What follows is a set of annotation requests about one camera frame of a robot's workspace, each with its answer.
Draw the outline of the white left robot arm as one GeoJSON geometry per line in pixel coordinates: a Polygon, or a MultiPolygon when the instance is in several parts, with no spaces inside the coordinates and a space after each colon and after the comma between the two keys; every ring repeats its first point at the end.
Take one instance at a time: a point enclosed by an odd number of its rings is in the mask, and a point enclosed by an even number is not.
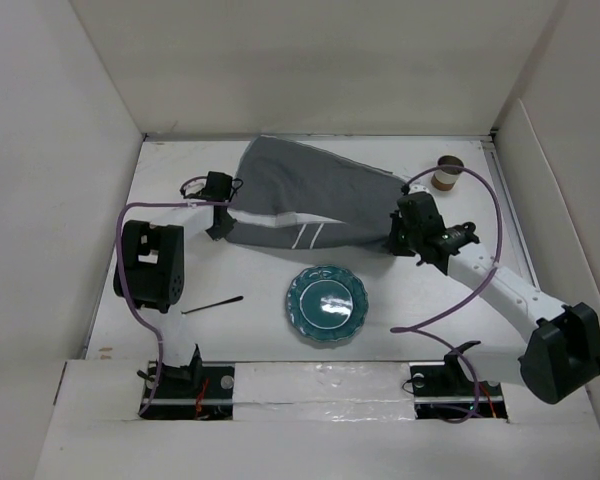
{"type": "Polygon", "coordinates": [[[195,342],[184,334],[184,316],[175,310],[185,290],[185,244],[199,234],[225,238],[236,220],[228,207],[243,181],[210,171],[180,187],[176,202],[132,202],[116,221],[113,288],[136,321],[150,330],[168,384],[181,396],[202,387],[202,371],[191,362],[195,342]]]}

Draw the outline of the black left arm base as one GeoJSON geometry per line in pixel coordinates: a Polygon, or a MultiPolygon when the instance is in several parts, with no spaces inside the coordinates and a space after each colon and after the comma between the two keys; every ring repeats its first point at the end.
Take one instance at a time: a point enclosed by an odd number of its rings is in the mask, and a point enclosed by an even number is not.
{"type": "Polygon", "coordinates": [[[139,417],[144,420],[225,421],[233,419],[235,365],[204,362],[196,346],[191,362],[163,366],[154,386],[157,362],[136,375],[144,382],[139,417]]]}

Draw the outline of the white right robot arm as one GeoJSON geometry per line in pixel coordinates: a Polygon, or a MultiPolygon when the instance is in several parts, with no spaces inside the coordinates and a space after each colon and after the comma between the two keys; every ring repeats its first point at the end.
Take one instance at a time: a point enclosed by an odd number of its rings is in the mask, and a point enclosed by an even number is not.
{"type": "Polygon", "coordinates": [[[446,226],[426,192],[399,199],[391,219],[391,253],[418,256],[471,289],[524,343],[501,348],[472,340],[451,350],[442,369],[448,390],[463,394],[478,380],[514,383],[554,405],[600,376],[600,325],[590,306],[569,306],[500,265],[480,243],[474,223],[446,226]]]}

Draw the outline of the teal ceramic plate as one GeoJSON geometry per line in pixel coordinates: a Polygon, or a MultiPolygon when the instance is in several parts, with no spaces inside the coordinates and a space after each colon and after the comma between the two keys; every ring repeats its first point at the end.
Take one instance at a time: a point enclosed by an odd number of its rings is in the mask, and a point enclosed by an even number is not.
{"type": "Polygon", "coordinates": [[[285,309],[291,326],[304,338],[318,343],[339,343],[353,338],[369,311],[363,282],[350,270],[335,265],[310,267],[290,283],[285,309]]]}

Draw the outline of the black fork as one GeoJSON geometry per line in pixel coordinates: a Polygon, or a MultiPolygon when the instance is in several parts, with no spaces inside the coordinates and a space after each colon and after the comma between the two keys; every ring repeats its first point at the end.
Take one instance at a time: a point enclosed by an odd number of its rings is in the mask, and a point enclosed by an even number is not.
{"type": "Polygon", "coordinates": [[[244,300],[244,296],[238,295],[238,296],[231,297],[229,299],[222,300],[222,301],[219,301],[219,302],[211,303],[211,304],[204,305],[204,306],[195,307],[195,308],[188,309],[188,310],[183,310],[180,313],[182,315],[189,315],[189,314],[196,313],[196,312],[199,312],[199,311],[203,311],[203,310],[206,310],[206,309],[210,309],[210,308],[214,308],[214,307],[219,307],[219,306],[224,306],[224,305],[229,305],[229,304],[232,304],[232,303],[237,303],[237,302],[240,302],[242,300],[244,300]]]}

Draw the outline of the brown paper cup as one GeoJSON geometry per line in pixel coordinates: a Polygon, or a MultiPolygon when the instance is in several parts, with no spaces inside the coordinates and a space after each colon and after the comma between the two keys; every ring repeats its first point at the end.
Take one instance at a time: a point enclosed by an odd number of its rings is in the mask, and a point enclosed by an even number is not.
{"type": "Polygon", "coordinates": [[[431,177],[431,185],[443,192],[452,190],[463,172],[464,162],[456,156],[444,155],[437,160],[437,166],[431,177]]]}

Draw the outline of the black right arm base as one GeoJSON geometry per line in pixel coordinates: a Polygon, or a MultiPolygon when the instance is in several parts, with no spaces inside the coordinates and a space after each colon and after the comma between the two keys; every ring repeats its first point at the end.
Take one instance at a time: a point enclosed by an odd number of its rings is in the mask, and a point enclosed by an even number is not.
{"type": "Polygon", "coordinates": [[[476,397],[473,380],[464,373],[463,366],[453,352],[440,361],[409,364],[409,376],[401,389],[413,397],[417,420],[457,424],[466,416],[478,420],[508,419],[501,386],[482,381],[476,397]]]}

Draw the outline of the grey cloth placemat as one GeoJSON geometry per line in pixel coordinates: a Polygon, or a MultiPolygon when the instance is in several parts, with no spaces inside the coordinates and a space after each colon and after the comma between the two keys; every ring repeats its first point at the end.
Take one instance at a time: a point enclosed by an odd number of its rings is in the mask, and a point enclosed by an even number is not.
{"type": "Polygon", "coordinates": [[[243,181],[226,240],[284,250],[381,252],[404,185],[400,177],[326,150],[261,136],[243,153],[243,181]]]}

